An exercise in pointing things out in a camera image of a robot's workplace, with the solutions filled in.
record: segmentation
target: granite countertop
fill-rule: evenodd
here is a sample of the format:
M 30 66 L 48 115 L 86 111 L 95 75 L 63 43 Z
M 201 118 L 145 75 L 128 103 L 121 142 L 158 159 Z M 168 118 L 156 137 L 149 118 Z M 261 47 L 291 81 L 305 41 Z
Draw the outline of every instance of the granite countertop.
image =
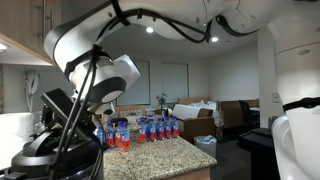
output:
M 165 179 L 217 164 L 216 159 L 182 138 L 132 142 L 130 150 L 104 153 L 104 179 Z

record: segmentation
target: water bottle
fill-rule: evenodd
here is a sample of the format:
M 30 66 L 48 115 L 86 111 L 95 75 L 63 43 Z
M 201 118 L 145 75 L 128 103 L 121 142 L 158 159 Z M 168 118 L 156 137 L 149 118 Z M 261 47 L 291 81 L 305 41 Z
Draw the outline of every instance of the water bottle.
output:
M 122 125 L 123 125 L 122 121 L 119 121 L 118 128 L 115 133 L 117 147 L 121 147 L 121 145 L 122 145 Z
M 145 124 L 144 119 L 141 119 L 139 126 L 139 142 L 145 143 L 147 142 L 147 125 Z
M 158 140 L 164 140 L 164 128 L 162 123 L 162 118 L 158 118 L 158 122 L 156 124 L 156 132 Z
M 170 121 L 169 121 L 169 117 L 165 117 L 164 133 L 165 133 L 165 137 L 166 137 L 167 139 L 171 139 L 171 137 L 172 137 L 172 131 L 171 131 L 171 123 L 170 123 Z
M 148 127 L 149 127 L 149 133 L 150 133 L 149 135 L 150 141 L 151 142 L 157 141 L 156 125 L 153 122 L 153 118 L 150 118 Z
M 179 137 L 179 125 L 177 121 L 177 117 L 173 116 L 173 120 L 171 121 L 171 130 L 172 130 L 172 137 L 178 138 Z
M 147 141 L 151 141 L 151 140 L 150 140 L 150 127 L 151 127 L 151 126 L 149 126 L 149 124 L 150 124 L 151 121 L 153 121 L 153 118 L 149 118 L 149 119 L 147 120 L 147 123 L 146 123 L 146 126 L 147 126 Z
M 111 127 L 111 122 L 107 122 L 106 129 L 106 144 L 109 148 L 114 148 L 114 129 Z
M 122 148 L 124 151 L 130 149 L 130 131 L 127 129 L 128 124 L 123 124 Z
M 100 142 L 103 143 L 104 142 L 104 138 L 103 138 L 103 130 L 101 126 L 97 126 L 97 137 L 99 138 Z

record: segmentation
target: ceiling light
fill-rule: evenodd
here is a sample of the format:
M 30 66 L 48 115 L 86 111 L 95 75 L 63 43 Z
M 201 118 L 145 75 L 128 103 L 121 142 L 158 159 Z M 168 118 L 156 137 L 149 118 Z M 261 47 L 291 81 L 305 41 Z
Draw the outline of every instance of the ceiling light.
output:
M 219 39 L 217 38 L 217 37 L 213 37 L 212 39 L 211 39 L 211 41 L 212 42 L 217 42 Z
M 148 28 L 147 28 L 147 32 L 148 32 L 148 33 L 152 33 L 152 32 L 153 32 L 152 27 L 148 27 Z
M 8 49 L 8 46 L 0 42 L 0 49 Z

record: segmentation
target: kitchen cabinet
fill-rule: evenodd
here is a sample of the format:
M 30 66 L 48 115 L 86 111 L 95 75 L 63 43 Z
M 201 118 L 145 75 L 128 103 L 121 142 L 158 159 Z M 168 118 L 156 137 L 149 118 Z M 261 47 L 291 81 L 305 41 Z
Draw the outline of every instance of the kitchen cabinet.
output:
M 49 63 L 44 38 L 60 23 L 61 0 L 0 0 L 0 38 Z

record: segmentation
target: wall outlet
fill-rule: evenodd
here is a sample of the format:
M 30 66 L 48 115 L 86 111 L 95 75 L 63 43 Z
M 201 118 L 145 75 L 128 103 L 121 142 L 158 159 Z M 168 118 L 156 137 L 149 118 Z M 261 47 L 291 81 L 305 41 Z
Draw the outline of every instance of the wall outlet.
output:
M 273 103 L 280 103 L 280 96 L 278 92 L 272 92 L 272 102 Z

